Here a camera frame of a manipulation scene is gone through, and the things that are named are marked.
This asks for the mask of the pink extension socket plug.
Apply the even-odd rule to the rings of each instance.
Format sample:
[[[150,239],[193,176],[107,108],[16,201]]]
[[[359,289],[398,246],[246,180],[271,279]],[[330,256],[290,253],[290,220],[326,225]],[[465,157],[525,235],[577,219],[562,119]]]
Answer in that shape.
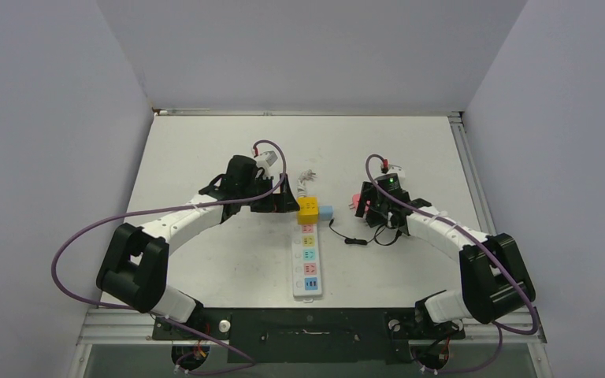
[[[357,217],[364,217],[369,210],[369,205],[369,199],[363,200],[361,194],[355,194],[352,196],[349,207],[355,211]]]

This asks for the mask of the black charger with cable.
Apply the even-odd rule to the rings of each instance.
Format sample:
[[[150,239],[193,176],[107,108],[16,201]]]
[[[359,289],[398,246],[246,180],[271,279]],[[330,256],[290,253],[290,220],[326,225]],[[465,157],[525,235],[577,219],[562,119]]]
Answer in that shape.
[[[340,238],[343,239],[344,243],[347,245],[355,245],[355,246],[368,246],[371,243],[377,244],[378,246],[391,246],[393,244],[395,244],[399,238],[403,235],[403,232],[401,230],[399,230],[398,228],[394,228],[392,226],[389,226],[387,224],[382,224],[380,226],[378,226],[375,230],[375,232],[373,233],[373,236],[371,239],[360,239],[360,238],[355,238],[355,237],[350,237],[347,235],[344,235],[340,232],[338,232],[335,228],[334,228],[334,223],[335,220],[331,219],[328,223],[328,227],[329,229],[336,235],[338,235]],[[388,242],[388,243],[382,243],[379,241],[378,237],[386,230],[391,230],[394,231],[394,237],[393,239]]]

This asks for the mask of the yellow cube socket adapter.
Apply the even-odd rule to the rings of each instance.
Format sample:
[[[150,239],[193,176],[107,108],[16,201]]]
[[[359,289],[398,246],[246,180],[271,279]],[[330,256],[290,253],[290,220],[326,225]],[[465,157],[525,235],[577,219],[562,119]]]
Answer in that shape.
[[[319,221],[318,200],[314,196],[298,198],[299,211],[297,212],[297,223],[299,225],[316,224]]]

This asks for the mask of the white power strip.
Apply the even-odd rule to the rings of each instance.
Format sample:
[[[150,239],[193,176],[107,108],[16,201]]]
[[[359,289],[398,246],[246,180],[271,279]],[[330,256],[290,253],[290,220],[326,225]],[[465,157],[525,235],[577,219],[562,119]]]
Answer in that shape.
[[[291,289],[295,300],[313,302],[323,295],[321,254],[316,224],[291,228]]]

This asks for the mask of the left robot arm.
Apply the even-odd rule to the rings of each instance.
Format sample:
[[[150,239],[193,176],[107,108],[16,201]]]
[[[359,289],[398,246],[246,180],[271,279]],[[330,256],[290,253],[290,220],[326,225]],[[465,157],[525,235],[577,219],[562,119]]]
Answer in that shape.
[[[170,255],[201,232],[226,222],[244,207],[252,213],[291,213],[299,205],[288,176],[277,187],[269,170],[272,151],[255,157],[233,156],[224,173],[199,190],[184,208],[141,225],[124,223],[113,233],[99,268],[98,289],[140,313],[173,320],[175,332],[195,338],[203,327],[202,303],[170,286]]]

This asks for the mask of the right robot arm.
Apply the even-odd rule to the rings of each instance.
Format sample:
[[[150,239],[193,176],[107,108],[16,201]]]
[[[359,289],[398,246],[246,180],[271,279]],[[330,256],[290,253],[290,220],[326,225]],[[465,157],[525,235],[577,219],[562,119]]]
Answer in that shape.
[[[519,335],[533,335],[539,320],[536,291],[515,239],[460,225],[422,198],[411,199],[388,173],[362,183],[355,211],[373,227],[418,238],[458,264],[461,287],[429,295],[414,305],[414,327],[424,337],[473,319]]]

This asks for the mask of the light blue plug adapter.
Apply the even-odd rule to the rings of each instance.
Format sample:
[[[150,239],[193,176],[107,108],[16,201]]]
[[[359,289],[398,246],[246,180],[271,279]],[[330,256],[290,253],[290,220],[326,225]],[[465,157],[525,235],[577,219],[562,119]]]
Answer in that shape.
[[[319,206],[318,207],[318,220],[319,221],[330,221],[333,218],[334,210],[332,206]]]

